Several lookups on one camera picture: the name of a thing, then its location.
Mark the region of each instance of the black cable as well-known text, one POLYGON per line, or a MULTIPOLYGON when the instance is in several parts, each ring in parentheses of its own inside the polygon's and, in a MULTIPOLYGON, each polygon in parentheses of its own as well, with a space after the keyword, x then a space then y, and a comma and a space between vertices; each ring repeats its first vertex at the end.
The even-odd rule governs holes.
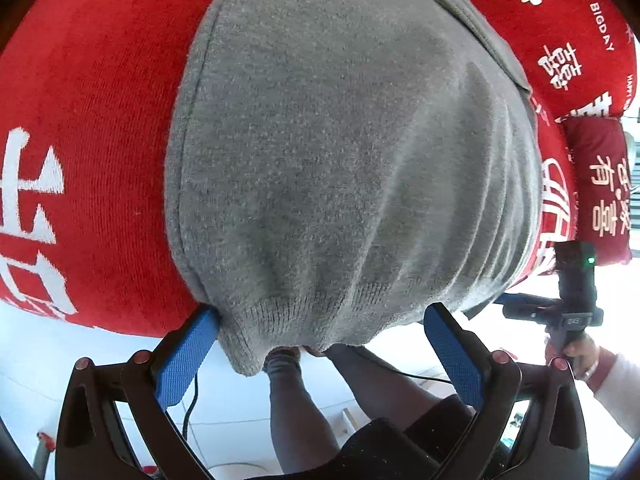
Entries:
POLYGON ((393 372, 393 373, 398 374, 398 375, 402 375, 402 376, 405 376, 405 377, 411 377, 412 379, 423 379, 423 380, 425 380, 425 381, 436 381, 437 383, 453 384, 453 383, 452 383, 451 381, 449 381, 449 380, 446 380, 446 379, 439 379, 439 378, 437 378, 437 377, 424 377, 424 376, 422 376, 422 375, 407 374, 407 373, 405 373, 405 372, 401 372, 400 370, 396 370, 395 368, 391 368, 391 367, 389 367, 389 366, 383 365, 382 363, 380 363, 380 362, 378 362, 378 361, 376 361, 376 360, 374 360, 374 359, 371 359, 369 356, 364 355, 364 354, 363 354, 363 353, 361 353, 361 352, 358 352, 358 355, 359 355, 360 357, 362 357, 363 359, 366 359, 366 360, 367 360, 367 361, 369 361, 370 363, 373 363, 373 364, 375 364, 375 365, 379 366, 380 368, 384 368, 385 370, 389 370, 390 372, 393 372))
POLYGON ((198 374, 193 378, 193 400, 189 405, 187 412, 184 414, 184 420, 182 422, 182 438, 186 442, 189 436, 189 417, 191 416, 191 412, 196 407, 196 402, 198 402, 198 374))

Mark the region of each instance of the dark red pillow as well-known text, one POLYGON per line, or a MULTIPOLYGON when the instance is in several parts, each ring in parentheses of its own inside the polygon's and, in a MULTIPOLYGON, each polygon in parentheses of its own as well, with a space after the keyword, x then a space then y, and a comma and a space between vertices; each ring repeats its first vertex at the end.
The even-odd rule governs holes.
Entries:
POLYGON ((626 140, 616 119, 576 117, 562 122, 578 187, 577 239, 596 246, 596 264, 627 264, 630 179, 626 140))

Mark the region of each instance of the white floor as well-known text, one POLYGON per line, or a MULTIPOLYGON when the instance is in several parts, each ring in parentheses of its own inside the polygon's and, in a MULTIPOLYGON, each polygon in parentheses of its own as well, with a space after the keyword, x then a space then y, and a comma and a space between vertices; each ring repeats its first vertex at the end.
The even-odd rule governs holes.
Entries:
MULTIPOLYGON (((640 314, 625 303, 626 298, 633 297, 633 275, 638 275, 639 268, 636 264, 622 270, 598 270, 600 305, 606 308, 607 322, 592 333, 615 351, 624 349, 620 348, 621 342, 634 340, 634 327, 639 325, 640 314), (621 273, 627 273, 628 279, 621 281, 621 273)), ((557 293, 553 277, 533 280, 521 288, 541 296, 557 293)), ((526 362, 543 359, 543 328, 505 320, 498 306, 488 307, 470 326, 490 349, 506 348, 526 362)), ((45 319, 0 304, 0 415, 23 453, 33 457, 36 432, 50 426, 57 417, 76 359, 89 356, 96 364, 122 362, 136 350, 154 348, 157 342, 45 319)), ((626 353, 632 354, 633 345, 626 346, 626 353)), ((418 324, 388 330, 369 348, 409 373, 420 374, 438 366, 418 324)), ((302 367, 313 399, 335 433, 343 436, 342 409, 354 406, 351 392, 327 359, 305 355, 302 367)), ((252 378, 235 374, 220 347, 214 346, 200 369, 199 379, 200 398, 191 415, 189 443, 202 462, 207 467, 249 462, 272 474, 279 473, 269 434, 267 377, 263 373, 252 378)), ((593 400, 586 387, 580 388, 580 395, 592 462, 615 465, 631 439, 593 400)), ((170 409, 178 426, 192 396, 193 391, 188 391, 184 405, 170 409)), ((122 407, 122 416, 140 462, 151 465, 151 456, 126 406, 122 407)))

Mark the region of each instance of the black shorts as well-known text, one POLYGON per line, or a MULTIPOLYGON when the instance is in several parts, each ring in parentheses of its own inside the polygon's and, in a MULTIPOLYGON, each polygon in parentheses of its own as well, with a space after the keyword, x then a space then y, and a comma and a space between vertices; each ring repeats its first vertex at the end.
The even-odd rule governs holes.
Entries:
MULTIPOLYGON (((443 462, 473 419, 472 413, 460 397, 452 395, 441 400, 416 420, 404 434, 438 462, 443 462)), ((482 476, 498 476, 509 459, 506 446, 500 444, 482 476)))

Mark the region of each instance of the hand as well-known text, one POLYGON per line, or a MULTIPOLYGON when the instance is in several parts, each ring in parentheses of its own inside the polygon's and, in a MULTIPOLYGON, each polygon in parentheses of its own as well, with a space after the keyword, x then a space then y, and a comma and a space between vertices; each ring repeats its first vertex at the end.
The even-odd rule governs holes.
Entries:
MULTIPOLYGON (((578 341, 569 343, 562 351, 567 357, 573 357, 574 359, 574 376, 576 379, 582 377, 589 368, 598 360, 600 354, 600 347, 596 345, 595 341, 588 335, 578 341)), ((558 357, 558 353, 553 345, 547 341, 545 349, 546 362, 551 362, 551 359, 558 357)))

